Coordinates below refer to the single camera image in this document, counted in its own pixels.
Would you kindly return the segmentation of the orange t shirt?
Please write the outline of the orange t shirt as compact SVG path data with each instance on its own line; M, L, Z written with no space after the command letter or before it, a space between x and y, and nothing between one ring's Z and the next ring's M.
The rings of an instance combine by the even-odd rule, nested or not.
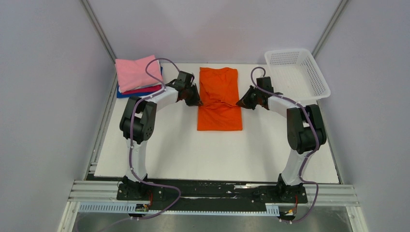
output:
M200 99L198 131L241 131L243 129L239 101L238 70L225 67L201 67L199 72Z

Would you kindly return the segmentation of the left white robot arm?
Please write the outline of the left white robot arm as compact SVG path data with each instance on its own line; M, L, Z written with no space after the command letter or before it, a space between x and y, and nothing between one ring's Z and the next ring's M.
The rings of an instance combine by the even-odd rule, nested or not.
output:
M187 106L201 106L203 103L193 81L193 74L179 71L177 78L159 91L142 98L130 97L127 101L119 124L129 150L128 168L122 186L137 200L144 199L148 194L146 147L154 131L156 113L178 101L185 101Z

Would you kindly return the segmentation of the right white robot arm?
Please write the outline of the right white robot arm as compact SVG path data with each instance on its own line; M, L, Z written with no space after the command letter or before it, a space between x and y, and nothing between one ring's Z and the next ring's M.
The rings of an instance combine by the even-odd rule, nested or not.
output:
M279 200L288 202L295 196L293 186L306 183L303 174L310 157L326 143L327 135L318 105L303 105L282 94L273 93L270 77L256 79L256 86L250 86L237 106L254 110L260 105L266 110L286 118L287 141L291 152L276 188Z

